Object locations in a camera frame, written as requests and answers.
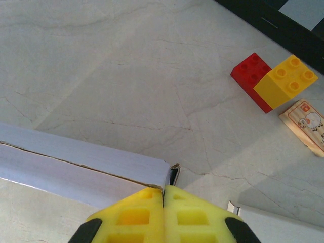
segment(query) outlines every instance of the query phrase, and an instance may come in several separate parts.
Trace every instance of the marble floor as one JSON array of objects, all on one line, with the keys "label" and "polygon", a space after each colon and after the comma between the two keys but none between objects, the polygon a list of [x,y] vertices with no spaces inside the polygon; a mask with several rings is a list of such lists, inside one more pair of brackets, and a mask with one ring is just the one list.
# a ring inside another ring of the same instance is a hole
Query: marble floor
[{"label": "marble floor", "polygon": [[[213,0],[0,2],[0,122],[163,158],[178,186],[324,226],[324,161],[229,76],[290,53]],[[1,242],[67,242],[96,208],[0,181]]]}]

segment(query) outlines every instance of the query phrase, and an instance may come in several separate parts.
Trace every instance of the red lego brick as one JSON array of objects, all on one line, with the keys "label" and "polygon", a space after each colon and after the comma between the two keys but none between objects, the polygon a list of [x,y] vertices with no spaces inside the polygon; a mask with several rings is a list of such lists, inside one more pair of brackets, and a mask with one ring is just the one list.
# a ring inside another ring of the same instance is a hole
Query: red lego brick
[{"label": "red lego brick", "polygon": [[233,68],[231,76],[264,111],[269,113],[272,108],[261,98],[253,87],[271,70],[258,54],[253,53],[238,66]]}]

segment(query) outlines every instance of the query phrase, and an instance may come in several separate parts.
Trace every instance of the sheep illustration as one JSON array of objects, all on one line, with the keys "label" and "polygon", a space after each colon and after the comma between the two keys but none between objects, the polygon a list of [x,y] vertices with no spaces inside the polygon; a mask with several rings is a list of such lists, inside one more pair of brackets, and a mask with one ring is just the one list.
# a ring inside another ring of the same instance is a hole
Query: sheep illustration
[{"label": "sheep illustration", "polygon": [[323,123],[321,122],[321,118],[316,113],[310,113],[308,114],[304,119],[300,119],[298,122],[298,126],[300,128],[311,128],[314,131],[317,131],[317,127],[323,126]]}]

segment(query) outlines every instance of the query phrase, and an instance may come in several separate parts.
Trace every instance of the yellow lego brick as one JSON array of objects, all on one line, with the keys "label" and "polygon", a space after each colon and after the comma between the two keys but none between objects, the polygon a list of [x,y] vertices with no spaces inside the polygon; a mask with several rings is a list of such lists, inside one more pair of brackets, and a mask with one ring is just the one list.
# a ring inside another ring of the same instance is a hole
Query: yellow lego brick
[{"label": "yellow lego brick", "polygon": [[165,189],[165,243],[236,243],[225,219],[242,219],[177,187]]},{"label": "yellow lego brick", "polygon": [[91,215],[102,224],[92,243],[163,243],[162,192],[146,188]]},{"label": "yellow lego brick", "polygon": [[254,90],[272,108],[276,109],[294,98],[318,77],[295,55],[268,72]]}]

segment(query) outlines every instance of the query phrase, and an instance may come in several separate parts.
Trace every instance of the black object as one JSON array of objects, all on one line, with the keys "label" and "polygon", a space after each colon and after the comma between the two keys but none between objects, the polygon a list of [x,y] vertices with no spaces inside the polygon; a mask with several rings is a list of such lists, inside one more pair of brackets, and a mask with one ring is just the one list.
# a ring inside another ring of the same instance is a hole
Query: black object
[{"label": "black object", "polygon": [[287,0],[215,1],[324,74],[324,20],[306,29],[279,12]]},{"label": "black object", "polygon": [[68,243],[91,243],[101,224],[101,219],[92,219],[82,224]]},{"label": "black object", "polygon": [[225,223],[237,243],[261,243],[245,222],[236,218],[226,218]]}]

